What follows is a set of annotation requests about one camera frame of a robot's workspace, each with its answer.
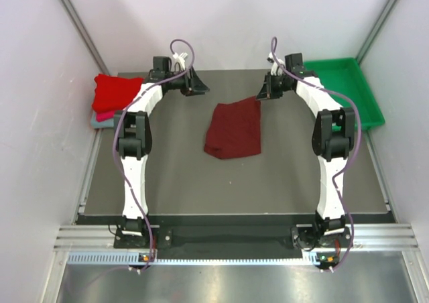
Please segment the dark red t shirt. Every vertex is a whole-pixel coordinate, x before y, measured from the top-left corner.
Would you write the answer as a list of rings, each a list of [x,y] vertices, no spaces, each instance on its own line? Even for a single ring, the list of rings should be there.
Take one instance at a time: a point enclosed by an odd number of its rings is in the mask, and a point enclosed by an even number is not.
[[[204,152],[220,160],[261,153],[261,102],[255,97],[219,103],[206,132]]]

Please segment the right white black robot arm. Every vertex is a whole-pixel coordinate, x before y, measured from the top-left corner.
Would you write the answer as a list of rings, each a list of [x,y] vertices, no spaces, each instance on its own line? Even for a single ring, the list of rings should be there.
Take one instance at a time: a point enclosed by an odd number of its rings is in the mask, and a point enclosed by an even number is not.
[[[311,143],[320,166],[320,196],[312,226],[298,229],[295,242],[306,251],[326,247],[346,231],[343,176],[354,148],[355,110],[332,98],[315,71],[305,68],[300,53],[284,59],[269,53],[267,60],[271,70],[265,75],[257,99],[278,99],[292,91],[315,118]]]

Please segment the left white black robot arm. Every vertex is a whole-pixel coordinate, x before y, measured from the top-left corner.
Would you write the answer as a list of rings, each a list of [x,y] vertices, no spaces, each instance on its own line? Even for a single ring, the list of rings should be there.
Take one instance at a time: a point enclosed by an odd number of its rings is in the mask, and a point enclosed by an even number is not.
[[[174,53],[171,58],[154,57],[153,69],[136,97],[114,115],[113,159],[124,179],[125,193],[123,217],[115,232],[115,248],[154,248],[145,196],[145,169],[153,144],[149,116],[170,90],[179,90],[186,97],[209,91],[193,65],[186,65],[187,58],[185,52]]]

